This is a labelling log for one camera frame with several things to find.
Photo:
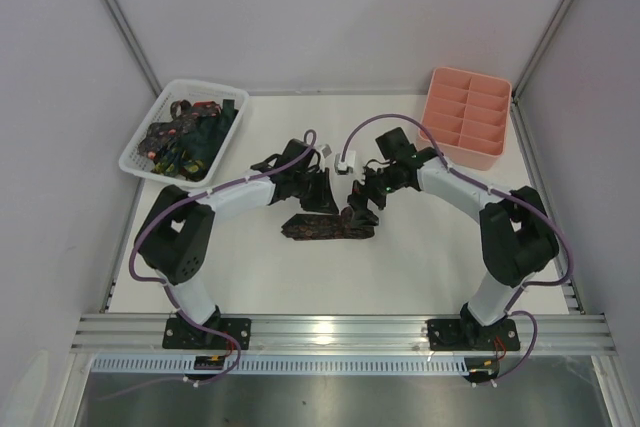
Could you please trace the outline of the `right aluminium corner post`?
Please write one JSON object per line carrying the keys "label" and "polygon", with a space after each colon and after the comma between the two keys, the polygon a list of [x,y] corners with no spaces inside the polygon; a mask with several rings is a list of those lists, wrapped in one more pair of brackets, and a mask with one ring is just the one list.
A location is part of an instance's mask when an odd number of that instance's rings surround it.
{"label": "right aluminium corner post", "polygon": [[542,36],[537,42],[533,52],[531,53],[524,66],[522,73],[520,74],[517,82],[514,85],[512,91],[513,102],[518,101],[519,98],[523,95],[527,84],[529,83],[531,77],[534,75],[546,52],[551,47],[554,38],[556,37],[565,18],[569,14],[575,2],[576,0],[559,0],[558,5],[556,6],[549,22],[547,23],[542,33]]}

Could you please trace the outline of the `pink divided organizer tray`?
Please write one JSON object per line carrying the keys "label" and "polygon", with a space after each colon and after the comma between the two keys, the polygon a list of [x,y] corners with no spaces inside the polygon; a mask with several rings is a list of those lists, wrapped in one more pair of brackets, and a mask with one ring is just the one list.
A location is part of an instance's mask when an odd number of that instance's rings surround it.
{"label": "pink divided organizer tray", "polygon": [[432,73],[422,125],[453,162],[487,171],[505,150],[511,92],[506,79],[438,67]]}

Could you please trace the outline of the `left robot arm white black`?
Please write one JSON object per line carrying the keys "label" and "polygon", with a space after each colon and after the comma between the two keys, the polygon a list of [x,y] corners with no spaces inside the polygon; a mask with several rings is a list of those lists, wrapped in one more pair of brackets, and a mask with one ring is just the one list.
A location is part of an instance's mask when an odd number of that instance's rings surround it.
{"label": "left robot arm white black", "polygon": [[200,270],[216,226],[251,210],[295,198],[305,212],[336,215],[326,145],[290,140],[280,154],[253,164],[239,178],[209,189],[161,190],[135,237],[129,273],[160,285],[187,325],[220,332],[221,313]]}

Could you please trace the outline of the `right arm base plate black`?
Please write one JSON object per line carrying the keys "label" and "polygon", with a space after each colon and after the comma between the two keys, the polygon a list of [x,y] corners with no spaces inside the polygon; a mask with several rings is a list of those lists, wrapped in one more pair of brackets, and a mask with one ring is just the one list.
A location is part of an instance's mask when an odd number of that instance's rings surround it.
{"label": "right arm base plate black", "polygon": [[491,326],[460,318],[432,319],[427,322],[427,337],[433,351],[489,352],[498,348],[515,352],[521,347],[516,324],[510,319]]}

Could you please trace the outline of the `dark brown floral tie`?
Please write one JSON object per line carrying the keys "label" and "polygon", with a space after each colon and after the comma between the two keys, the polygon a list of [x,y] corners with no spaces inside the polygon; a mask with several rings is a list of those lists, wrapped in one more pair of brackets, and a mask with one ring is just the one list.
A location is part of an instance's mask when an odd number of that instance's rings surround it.
{"label": "dark brown floral tie", "polygon": [[366,240],[375,235],[371,226],[354,227],[343,215],[298,213],[281,226],[281,233],[296,241]]}

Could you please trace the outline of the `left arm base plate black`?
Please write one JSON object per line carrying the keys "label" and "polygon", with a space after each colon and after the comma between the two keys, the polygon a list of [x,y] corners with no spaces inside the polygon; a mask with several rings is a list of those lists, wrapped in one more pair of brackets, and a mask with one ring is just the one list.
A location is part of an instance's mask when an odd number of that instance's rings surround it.
{"label": "left arm base plate black", "polygon": [[[249,318],[224,317],[214,314],[204,326],[233,337],[242,350],[247,350],[251,338]],[[182,316],[170,317],[164,329],[162,347],[169,350],[226,350],[233,344],[226,338],[204,332],[189,324]]]}

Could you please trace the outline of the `dark green tie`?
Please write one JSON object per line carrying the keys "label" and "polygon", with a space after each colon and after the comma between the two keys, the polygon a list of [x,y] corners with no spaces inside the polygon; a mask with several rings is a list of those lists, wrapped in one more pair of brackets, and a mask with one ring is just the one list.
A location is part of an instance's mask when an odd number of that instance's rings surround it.
{"label": "dark green tie", "polygon": [[189,181],[204,179],[238,114],[234,100],[218,104],[222,106],[219,117],[200,121],[194,131],[178,139],[179,173]]}

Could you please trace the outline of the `white plastic basket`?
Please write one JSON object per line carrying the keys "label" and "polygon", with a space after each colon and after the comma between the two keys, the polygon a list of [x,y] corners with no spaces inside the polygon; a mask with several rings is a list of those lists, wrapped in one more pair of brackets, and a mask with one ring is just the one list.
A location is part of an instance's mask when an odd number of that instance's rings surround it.
{"label": "white plastic basket", "polygon": [[141,179],[185,190],[212,183],[247,111],[249,94],[211,82],[175,79],[156,98],[118,160]]}

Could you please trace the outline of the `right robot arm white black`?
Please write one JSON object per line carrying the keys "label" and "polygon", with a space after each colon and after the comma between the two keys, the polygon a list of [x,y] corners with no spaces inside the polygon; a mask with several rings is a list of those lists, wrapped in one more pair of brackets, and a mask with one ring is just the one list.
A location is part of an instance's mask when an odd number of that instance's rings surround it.
{"label": "right robot arm white black", "polygon": [[438,197],[475,221],[486,274],[462,306],[458,334],[449,343],[485,348],[500,332],[524,284],[559,254],[538,192],[529,186],[508,193],[493,190],[459,171],[435,148],[417,149],[401,128],[379,136],[376,143],[387,164],[365,167],[363,179],[353,182],[347,197],[351,225],[376,227],[379,219],[369,206],[384,209],[387,197],[403,188]]}

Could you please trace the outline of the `left aluminium corner post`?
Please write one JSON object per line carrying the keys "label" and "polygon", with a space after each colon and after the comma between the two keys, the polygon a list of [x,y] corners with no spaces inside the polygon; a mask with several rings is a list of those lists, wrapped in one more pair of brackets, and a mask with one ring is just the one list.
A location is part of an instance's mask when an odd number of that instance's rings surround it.
{"label": "left aluminium corner post", "polygon": [[150,91],[154,95],[159,95],[162,90],[161,83],[119,0],[100,0],[100,2]]}

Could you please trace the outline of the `aluminium corner post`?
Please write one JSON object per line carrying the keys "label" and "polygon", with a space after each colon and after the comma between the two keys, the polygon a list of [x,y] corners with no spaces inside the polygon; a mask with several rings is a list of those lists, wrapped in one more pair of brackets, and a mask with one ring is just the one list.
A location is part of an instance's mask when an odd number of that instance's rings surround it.
{"label": "aluminium corner post", "polygon": [[518,101],[519,98],[523,95],[527,84],[529,83],[531,77],[534,75],[546,52],[551,47],[554,38],[556,37],[565,18],[569,14],[575,2],[576,0],[559,0],[558,5],[556,6],[549,22],[547,23],[542,33],[542,36],[537,42],[533,52],[531,53],[524,66],[522,73],[520,74],[517,82],[514,85],[512,91],[513,102]]}
{"label": "aluminium corner post", "polygon": [[150,91],[154,95],[159,95],[162,90],[161,83],[119,0],[100,0],[100,2]]}

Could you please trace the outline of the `aluminium mounting rail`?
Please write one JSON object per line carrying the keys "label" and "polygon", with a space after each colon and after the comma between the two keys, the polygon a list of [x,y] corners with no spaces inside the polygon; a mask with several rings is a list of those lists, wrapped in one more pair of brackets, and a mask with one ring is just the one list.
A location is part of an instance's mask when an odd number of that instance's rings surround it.
{"label": "aluminium mounting rail", "polygon": [[[157,353],[171,314],[85,314],[72,339],[74,352]],[[251,320],[251,354],[399,354],[430,349],[427,322],[450,316],[227,315]],[[537,355],[613,355],[614,340],[602,315],[539,315],[513,321],[522,347]]]}

